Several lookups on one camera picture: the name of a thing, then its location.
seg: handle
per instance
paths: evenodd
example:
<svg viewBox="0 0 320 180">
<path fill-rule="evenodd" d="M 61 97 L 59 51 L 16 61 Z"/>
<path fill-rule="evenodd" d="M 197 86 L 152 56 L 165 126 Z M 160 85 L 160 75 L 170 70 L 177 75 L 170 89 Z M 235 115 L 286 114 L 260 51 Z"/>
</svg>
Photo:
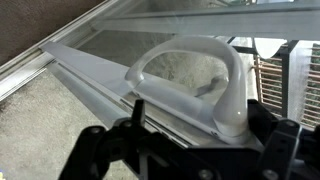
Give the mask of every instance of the handle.
<svg viewBox="0 0 320 180">
<path fill-rule="evenodd" d="M 229 84 L 215 106 L 172 88 L 146 80 L 144 67 L 155 57 L 167 52 L 191 52 L 221 59 L 229 72 Z M 198 121 L 214 121 L 225 136 L 234 137 L 247 130 L 246 81 L 237 51 L 225 42 L 208 37 L 181 37 L 164 42 L 145 53 L 127 72 L 125 79 L 145 100 L 199 126 Z"/>
</svg>

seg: white plastic handle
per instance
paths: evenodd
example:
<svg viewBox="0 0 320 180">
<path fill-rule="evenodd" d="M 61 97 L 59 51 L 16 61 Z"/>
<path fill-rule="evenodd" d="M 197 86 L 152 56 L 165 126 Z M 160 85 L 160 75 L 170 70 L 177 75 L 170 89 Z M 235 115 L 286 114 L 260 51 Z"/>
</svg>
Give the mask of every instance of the white plastic handle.
<svg viewBox="0 0 320 180">
<path fill-rule="evenodd" d="M 145 80 L 142 71 L 155 57 L 167 52 L 191 52 L 221 59 L 229 72 L 229 84 L 217 104 L 206 103 L 178 90 L 162 87 Z M 228 137 L 240 136 L 247 130 L 246 81 L 241 59 L 229 44 L 208 37 L 181 37 L 164 42 L 145 53 L 125 76 L 133 91 L 143 99 L 187 119 L 197 125 L 200 121 L 214 121 L 221 134 Z"/>
</svg>

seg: screw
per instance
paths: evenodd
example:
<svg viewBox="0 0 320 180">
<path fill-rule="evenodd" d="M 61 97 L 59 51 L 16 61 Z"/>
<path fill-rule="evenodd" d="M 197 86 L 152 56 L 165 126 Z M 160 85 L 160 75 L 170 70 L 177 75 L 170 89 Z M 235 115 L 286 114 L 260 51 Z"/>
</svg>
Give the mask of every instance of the screw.
<svg viewBox="0 0 320 180">
<path fill-rule="evenodd" d="M 291 127 L 293 127 L 293 126 L 296 125 L 296 124 L 295 124 L 294 122 L 292 122 L 292 121 L 287 121 L 286 123 L 287 123 L 288 126 L 291 126 Z"/>
<path fill-rule="evenodd" d="M 277 180 L 279 178 L 279 175 L 270 169 L 264 170 L 262 174 L 268 180 Z"/>
<path fill-rule="evenodd" d="M 97 134 L 97 133 L 99 133 L 99 132 L 100 132 L 100 128 L 97 128 L 97 127 L 91 128 L 91 133 Z"/>
<path fill-rule="evenodd" d="M 202 180 L 210 180 L 213 178 L 212 172 L 207 169 L 202 169 L 201 171 L 199 171 L 199 176 Z"/>
<path fill-rule="evenodd" d="M 132 126 L 132 123 L 127 121 L 123 124 L 125 127 L 131 127 Z"/>
</svg>

